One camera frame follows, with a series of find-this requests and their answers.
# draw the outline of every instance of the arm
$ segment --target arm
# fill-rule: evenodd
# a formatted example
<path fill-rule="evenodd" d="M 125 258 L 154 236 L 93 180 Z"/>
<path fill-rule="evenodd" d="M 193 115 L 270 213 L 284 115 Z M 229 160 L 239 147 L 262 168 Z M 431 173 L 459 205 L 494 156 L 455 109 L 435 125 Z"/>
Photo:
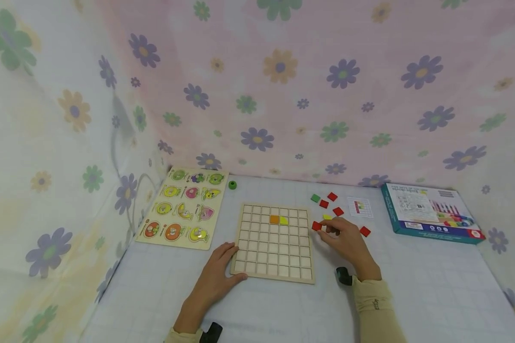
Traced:
<path fill-rule="evenodd" d="M 235 285 L 248 278 L 244 273 L 230 278 L 225 276 L 225 268 L 237 251 L 238 246 L 235 246 L 235 243 L 223 243 L 212 252 L 210 260 L 196 281 L 195 288 L 181 306 L 177 321 L 164 343 L 199 342 L 202 336 L 200 324 L 206 312 Z"/>
<path fill-rule="evenodd" d="M 392 309 L 387 282 L 381 279 L 380 267 L 372 258 L 359 228 L 340 217 L 321 224 L 326 225 L 326 231 L 318 231 L 320 239 L 355 267 L 357 276 L 353 277 L 352 288 L 360 317 L 361 343 L 406 343 Z"/>

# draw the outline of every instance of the hand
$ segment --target hand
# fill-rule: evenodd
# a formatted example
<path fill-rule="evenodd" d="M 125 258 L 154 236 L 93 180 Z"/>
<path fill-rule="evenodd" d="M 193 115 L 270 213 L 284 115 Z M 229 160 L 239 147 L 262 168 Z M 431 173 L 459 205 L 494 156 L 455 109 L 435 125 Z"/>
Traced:
<path fill-rule="evenodd" d="M 320 239 L 355 267 L 360 281 L 381 280 L 380 267 L 370 255 L 359 228 L 355 224 L 341 217 L 323 220 L 320 224 L 326 225 L 326 232 L 317 231 Z M 334 233 L 339 237 L 334 238 L 329 233 Z"/>
<path fill-rule="evenodd" d="M 235 243 L 223 243 L 212 252 L 202 269 L 195 288 L 183 303 L 179 317 L 174 324 L 178 333 L 195 333 L 210 307 L 221 300 L 229 291 L 248 275 L 239 273 L 230 278 L 225 276 L 225 268 L 231 257 L 238 252 Z"/>

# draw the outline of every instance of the table surface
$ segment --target table surface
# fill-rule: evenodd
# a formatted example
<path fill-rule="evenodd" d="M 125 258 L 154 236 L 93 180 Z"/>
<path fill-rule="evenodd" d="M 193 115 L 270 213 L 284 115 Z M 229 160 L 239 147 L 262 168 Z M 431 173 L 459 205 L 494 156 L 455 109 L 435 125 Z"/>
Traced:
<path fill-rule="evenodd" d="M 370 228 L 365 241 L 389 284 L 408 342 L 515 342 L 513 309 L 476 247 L 395 234 L 379 189 L 229 180 L 238 188 L 226 189 L 210 250 L 131 243 L 81 342 L 162 342 L 211 251 L 235 239 L 246 202 L 307 207 L 317 221 L 340 206 L 345 218 Z M 313 193 L 326 198 L 329 192 L 338 199 L 328 210 L 310 200 Z M 351 217 L 347 196 L 369 199 L 373 219 Z M 315 285 L 249 278 L 211 308 L 204 331 L 218 322 L 224 328 L 220 342 L 229 343 L 359 342 L 350 286 L 335 275 L 336 267 L 352 268 L 317 235 L 311 237 Z"/>

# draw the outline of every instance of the sleeve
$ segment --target sleeve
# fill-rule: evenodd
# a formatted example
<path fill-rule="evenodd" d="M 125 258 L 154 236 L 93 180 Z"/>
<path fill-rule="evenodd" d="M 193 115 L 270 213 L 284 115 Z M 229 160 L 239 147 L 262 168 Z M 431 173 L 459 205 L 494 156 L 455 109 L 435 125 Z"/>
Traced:
<path fill-rule="evenodd" d="M 171 328 L 164 343 L 199 343 L 201 336 L 202 329 L 198 329 L 196 333 L 177 333 Z"/>
<path fill-rule="evenodd" d="M 385 281 L 353 276 L 353 294 L 360 318 L 361 343 L 406 343 L 391 305 L 391 292 Z"/>

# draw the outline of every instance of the red block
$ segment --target red block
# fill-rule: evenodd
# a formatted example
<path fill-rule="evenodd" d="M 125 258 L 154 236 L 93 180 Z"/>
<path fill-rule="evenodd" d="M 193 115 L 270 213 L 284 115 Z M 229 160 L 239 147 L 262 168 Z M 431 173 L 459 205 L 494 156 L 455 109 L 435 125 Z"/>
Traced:
<path fill-rule="evenodd" d="M 322 225 L 320 223 L 313 222 L 312 229 L 315 230 L 315 231 L 320 231 L 320 230 L 322 230 Z"/>
<path fill-rule="evenodd" d="M 345 212 L 340 209 L 339 207 L 336 207 L 335 209 L 333 209 L 334 213 L 336 214 L 336 216 L 340 217 L 342 214 L 344 214 Z"/>
<path fill-rule="evenodd" d="M 370 234 L 370 230 L 368 230 L 368 228 L 366 226 L 363 226 L 361 227 L 361 230 L 359 230 L 361 232 L 361 234 L 364 236 L 364 237 L 368 237 L 368 235 Z"/>
<path fill-rule="evenodd" d="M 330 192 L 330 194 L 327 196 L 327 198 L 329 198 L 330 200 L 332 200 L 334 202 L 334 201 L 336 201 L 338 196 L 333 194 L 332 192 Z"/>

